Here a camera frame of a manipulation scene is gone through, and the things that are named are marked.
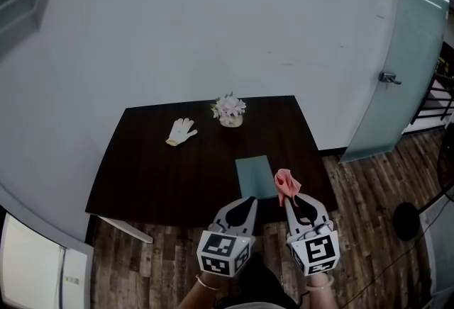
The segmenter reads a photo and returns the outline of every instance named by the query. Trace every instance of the cable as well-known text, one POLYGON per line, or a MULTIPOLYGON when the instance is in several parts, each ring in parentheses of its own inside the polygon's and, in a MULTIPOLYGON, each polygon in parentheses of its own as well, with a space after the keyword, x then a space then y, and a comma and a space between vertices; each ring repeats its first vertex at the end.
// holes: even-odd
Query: cable
POLYGON ((440 209, 440 212, 438 213, 438 215, 433 219, 432 223, 427 226, 427 228, 423 231, 422 235, 416 240, 416 242, 414 243, 414 245, 411 247, 411 249, 408 249, 407 251, 405 251, 402 255, 400 255, 399 257, 397 257, 397 259, 395 259, 391 264, 389 264, 388 266, 386 266, 381 273, 378 274, 377 277, 375 277, 368 285, 366 285, 366 287, 364 287, 363 290, 361 290, 358 294, 356 294, 355 296, 353 296, 352 299, 350 299, 350 301, 348 301, 341 309, 344 309, 346 306, 348 306, 350 303, 352 303, 358 296, 360 296, 369 286, 371 286, 374 282, 376 282, 378 280, 379 277, 381 277, 381 275, 383 275, 383 273, 388 270, 392 265, 394 265, 396 262, 398 262, 402 257, 404 257, 406 254, 408 254, 412 249, 414 249, 416 247, 416 245, 418 244, 419 241, 421 241, 421 239, 424 237, 424 234, 427 232, 427 230, 430 228, 430 226, 432 226, 435 221, 437 221, 438 217, 440 217, 441 213, 443 212, 443 210, 445 209, 445 207, 448 205, 448 203, 450 203, 451 201, 453 201, 453 197, 454 197, 454 194, 450 197, 448 196, 449 200, 446 201, 446 203, 443 205, 443 207, 440 209))
POLYGON ((303 296, 309 294, 309 291, 307 291, 306 293, 302 293, 300 296, 299 296, 299 302, 298 302, 298 306, 301 307, 301 305, 303 305, 303 296))

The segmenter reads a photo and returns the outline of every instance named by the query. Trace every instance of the door handle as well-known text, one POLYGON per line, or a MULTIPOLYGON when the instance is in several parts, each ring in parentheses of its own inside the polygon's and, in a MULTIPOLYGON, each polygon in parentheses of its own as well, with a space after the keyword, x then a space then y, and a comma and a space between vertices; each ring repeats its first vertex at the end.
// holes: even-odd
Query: door handle
POLYGON ((391 72, 380 72, 380 74, 378 75, 378 81, 396 85, 402 84, 402 81, 396 81, 396 74, 393 74, 391 72))

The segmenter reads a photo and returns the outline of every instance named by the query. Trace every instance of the white wall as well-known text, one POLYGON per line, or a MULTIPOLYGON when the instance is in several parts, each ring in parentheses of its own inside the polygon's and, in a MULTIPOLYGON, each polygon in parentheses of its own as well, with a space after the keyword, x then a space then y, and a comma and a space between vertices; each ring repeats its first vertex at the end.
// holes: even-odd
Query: white wall
POLYGON ((82 239, 124 108, 228 91, 294 94, 319 149, 345 147, 386 57, 395 2, 50 0, 40 33, 0 66, 0 181, 82 239))

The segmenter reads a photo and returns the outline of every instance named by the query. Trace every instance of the white glove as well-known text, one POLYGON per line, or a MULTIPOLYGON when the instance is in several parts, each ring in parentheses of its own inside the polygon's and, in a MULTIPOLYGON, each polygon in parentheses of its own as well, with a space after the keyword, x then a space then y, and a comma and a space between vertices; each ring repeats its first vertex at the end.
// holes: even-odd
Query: white glove
POLYGON ((189 129, 193 126, 194 121, 185 118, 179 118, 173 123, 172 131, 170 132, 169 138, 165 141, 168 145, 176 147, 178 144, 185 142, 189 137, 196 135, 197 130, 193 130, 188 133, 189 129))

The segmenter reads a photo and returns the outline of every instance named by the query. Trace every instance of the frosted glass panel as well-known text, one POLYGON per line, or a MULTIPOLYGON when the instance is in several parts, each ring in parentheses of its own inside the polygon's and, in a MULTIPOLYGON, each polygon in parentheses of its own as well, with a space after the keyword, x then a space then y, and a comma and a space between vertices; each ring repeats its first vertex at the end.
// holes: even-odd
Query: frosted glass panel
POLYGON ((377 84, 342 162, 390 151, 399 141, 434 72, 448 7, 447 0, 397 0, 383 72, 395 73, 402 85, 377 84))

